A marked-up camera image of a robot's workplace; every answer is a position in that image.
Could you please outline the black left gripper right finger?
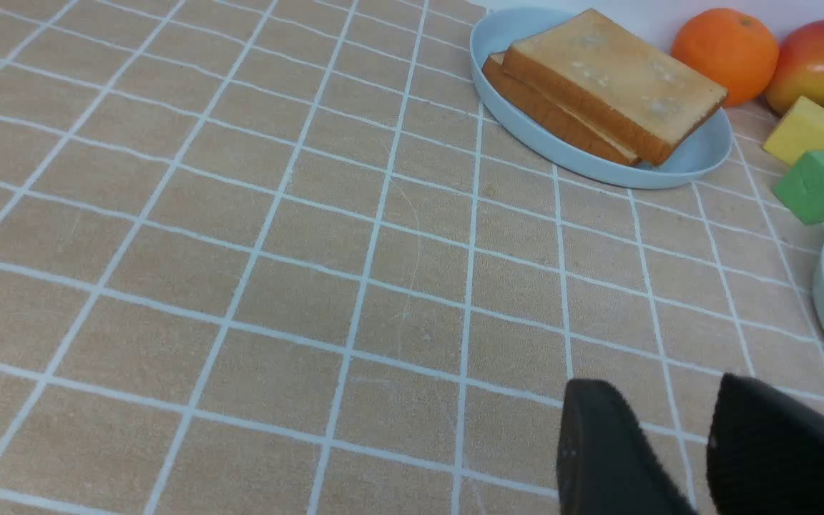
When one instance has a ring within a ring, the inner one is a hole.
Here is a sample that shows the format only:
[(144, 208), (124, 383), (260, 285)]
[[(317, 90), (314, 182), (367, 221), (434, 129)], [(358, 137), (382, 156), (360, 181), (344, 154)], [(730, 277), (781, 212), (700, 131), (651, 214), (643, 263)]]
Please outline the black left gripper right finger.
[(707, 441), (720, 514), (824, 514), (824, 415), (760, 379), (720, 379)]

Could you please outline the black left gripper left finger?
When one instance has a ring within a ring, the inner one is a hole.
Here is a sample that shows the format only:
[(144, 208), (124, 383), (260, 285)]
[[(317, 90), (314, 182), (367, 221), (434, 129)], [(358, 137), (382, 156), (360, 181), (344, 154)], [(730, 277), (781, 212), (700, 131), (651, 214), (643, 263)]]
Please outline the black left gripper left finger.
[(694, 514), (620, 391), (566, 382), (556, 479), (562, 514)]

